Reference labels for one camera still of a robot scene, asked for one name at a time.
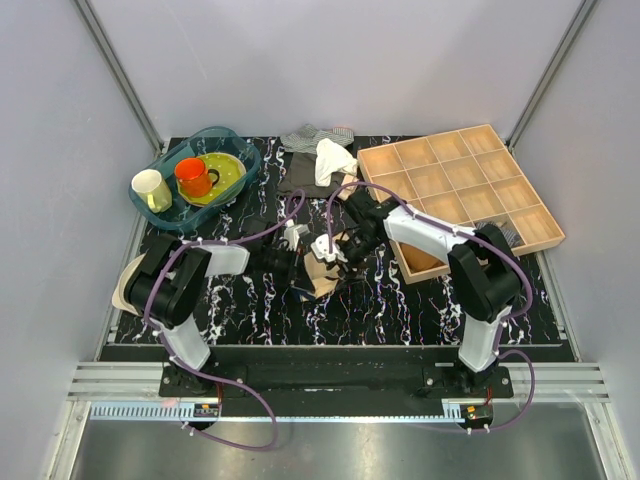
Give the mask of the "beige navy-trimmed underwear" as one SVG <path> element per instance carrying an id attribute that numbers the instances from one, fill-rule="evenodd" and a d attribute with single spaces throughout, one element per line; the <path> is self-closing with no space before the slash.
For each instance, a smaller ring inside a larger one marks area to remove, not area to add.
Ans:
<path id="1" fill-rule="evenodd" d="M 328 265 L 313 253 L 307 253 L 296 267 L 291 283 L 294 298 L 301 302 L 315 302 L 332 294 L 345 281 L 345 272 L 338 264 Z"/>

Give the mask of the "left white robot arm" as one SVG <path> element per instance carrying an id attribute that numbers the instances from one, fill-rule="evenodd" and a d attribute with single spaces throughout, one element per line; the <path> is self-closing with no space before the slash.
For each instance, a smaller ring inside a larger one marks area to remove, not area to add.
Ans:
<path id="1" fill-rule="evenodd" d="M 148 311 L 153 331 L 185 363 L 183 367 L 171 363 L 165 370 L 168 384 L 161 388 L 163 396 L 173 392 L 205 396 L 221 388 L 215 377 L 215 356 L 201 337 L 194 317 L 205 280 L 258 271 L 289 281 L 303 249 L 300 241 L 274 233 L 244 245 L 202 241 L 186 248 L 164 272 L 182 245 L 168 234 L 155 240 L 146 253 L 125 267 L 112 304 L 139 317 Z"/>

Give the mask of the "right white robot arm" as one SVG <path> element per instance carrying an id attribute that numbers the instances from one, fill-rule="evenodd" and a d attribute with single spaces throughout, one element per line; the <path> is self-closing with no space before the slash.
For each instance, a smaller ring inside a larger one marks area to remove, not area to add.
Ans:
<path id="1" fill-rule="evenodd" d="M 465 315 L 462 341 L 446 381 L 466 396 L 486 389 L 498 367 L 501 329 L 528 287 L 499 227 L 470 228 L 428 216 L 392 193 L 379 202 L 365 190 L 343 201 L 355 222 L 347 239 L 331 239 L 328 257 L 353 270 L 379 245 L 403 243 L 449 268 L 451 286 Z"/>

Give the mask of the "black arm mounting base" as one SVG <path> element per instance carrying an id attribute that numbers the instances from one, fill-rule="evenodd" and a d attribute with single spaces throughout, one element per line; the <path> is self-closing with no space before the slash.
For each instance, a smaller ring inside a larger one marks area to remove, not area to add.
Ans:
<path id="1" fill-rule="evenodd" d="M 366 417 L 442 417 L 453 403 L 473 406 L 513 397 L 509 371 L 493 366 L 486 374 L 466 374 L 460 363 L 223 361 L 199 377 L 164 365 L 159 395 L 191 399 L 208 417 L 210 400 L 220 412 L 241 419 L 303 420 Z"/>

